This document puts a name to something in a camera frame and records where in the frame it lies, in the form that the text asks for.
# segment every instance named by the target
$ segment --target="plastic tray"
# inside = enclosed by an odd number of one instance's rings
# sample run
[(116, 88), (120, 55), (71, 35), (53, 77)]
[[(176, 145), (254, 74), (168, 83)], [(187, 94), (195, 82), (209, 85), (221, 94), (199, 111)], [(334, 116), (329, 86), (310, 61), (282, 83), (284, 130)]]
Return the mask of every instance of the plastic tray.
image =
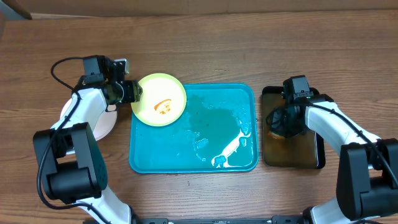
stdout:
[[(262, 90), (262, 158), (269, 166), (322, 169), (326, 164), (325, 146), (323, 144), (323, 138), (319, 134), (307, 130), (305, 135), (299, 134), (283, 141), (272, 138), (270, 140), (270, 138), (266, 136), (269, 127), (267, 127), (264, 118), (269, 112), (265, 112), (264, 110), (266, 108), (266, 103), (270, 102), (265, 101), (264, 96), (268, 94), (276, 95), (278, 99), (282, 101), (283, 99), (280, 97), (280, 94), (283, 90), (284, 87), (282, 86), (266, 86)], [(317, 89), (310, 88), (310, 90), (314, 95), (319, 95)]]
[(254, 95), (245, 84), (184, 85), (176, 122), (152, 127), (132, 114), (129, 163), (141, 174), (250, 171), (258, 163)]

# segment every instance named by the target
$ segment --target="black mounting bracket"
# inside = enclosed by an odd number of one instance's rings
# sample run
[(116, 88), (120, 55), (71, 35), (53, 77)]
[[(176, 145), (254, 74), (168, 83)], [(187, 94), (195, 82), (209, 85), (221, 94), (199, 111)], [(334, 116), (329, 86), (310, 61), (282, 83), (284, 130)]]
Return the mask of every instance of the black mounting bracket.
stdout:
[[(54, 129), (38, 131), (33, 136), (37, 163), (40, 164)], [(67, 151), (75, 150), (76, 160), (59, 164)], [(88, 197), (101, 197), (108, 175), (97, 143), (88, 123), (75, 124), (59, 131), (44, 162), (42, 183), (51, 200), (65, 204)]]
[[(397, 176), (398, 140), (378, 140), (376, 147)], [(398, 188), (380, 164), (380, 158), (368, 144), (341, 146), (336, 197), (344, 216), (350, 220), (398, 212)], [(370, 178), (368, 165), (382, 170), (382, 175)]]
[[(296, 224), (296, 217), (293, 216), (278, 216), (275, 221), (279, 218), (285, 217), (286, 219), (291, 219), (292, 223), (286, 224)], [(226, 218), (226, 219), (191, 219), (191, 220), (168, 220), (166, 218), (143, 218), (133, 221), (132, 224), (272, 224), (273, 218)], [(97, 224), (96, 221), (85, 221), (83, 224)], [(278, 222), (273, 224), (285, 224), (284, 222)]]
[(111, 60), (104, 55), (92, 55), (83, 59), (84, 82), (75, 87), (75, 91), (87, 88), (102, 90), (108, 105), (138, 102), (142, 88), (137, 80), (125, 80), (129, 73), (126, 59)]

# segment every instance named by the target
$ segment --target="yellow plate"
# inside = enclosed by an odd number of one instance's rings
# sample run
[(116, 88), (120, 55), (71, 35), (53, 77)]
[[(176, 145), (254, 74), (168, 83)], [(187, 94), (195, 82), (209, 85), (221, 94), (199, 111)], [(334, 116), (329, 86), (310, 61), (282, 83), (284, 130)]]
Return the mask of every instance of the yellow plate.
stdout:
[(148, 75), (138, 82), (141, 99), (131, 103), (137, 118), (151, 126), (165, 126), (176, 121), (187, 104), (185, 89), (176, 78), (164, 73)]

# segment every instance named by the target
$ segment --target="wooden table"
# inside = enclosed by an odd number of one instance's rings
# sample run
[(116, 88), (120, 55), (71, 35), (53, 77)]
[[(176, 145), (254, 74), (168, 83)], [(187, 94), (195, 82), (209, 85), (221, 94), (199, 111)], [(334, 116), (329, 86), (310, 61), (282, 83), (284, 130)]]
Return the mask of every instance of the wooden table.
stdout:
[[(306, 75), (363, 128), (398, 137), (398, 11), (300, 12), (7, 22), (0, 42), (0, 222), (80, 223), (79, 209), (51, 210), (35, 188), (33, 134), (59, 119), (70, 91), (50, 76), (65, 57), (127, 58), (131, 78), (155, 72), (182, 83), (249, 85), (261, 136), (261, 90)], [(57, 67), (75, 83), (81, 62)], [(338, 156), (322, 170), (139, 175), (129, 166), (131, 109), (101, 140), (109, 186), (140, 217), (254, 218), (298, 214), (335, 196)], [(383, 218), (397, 223), (398, 216)]]

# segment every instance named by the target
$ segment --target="blue tray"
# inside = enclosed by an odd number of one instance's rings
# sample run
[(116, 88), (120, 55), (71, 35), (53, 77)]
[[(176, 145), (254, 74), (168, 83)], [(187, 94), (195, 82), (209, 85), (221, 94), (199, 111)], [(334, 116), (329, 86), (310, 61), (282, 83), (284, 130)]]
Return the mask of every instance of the blue tray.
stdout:
[(258, 163), (254, 95), (244, 84), (189, 84), (176, 122), (148, 126), (132, 114), (129, 162), (141, 174), (242, 172)]

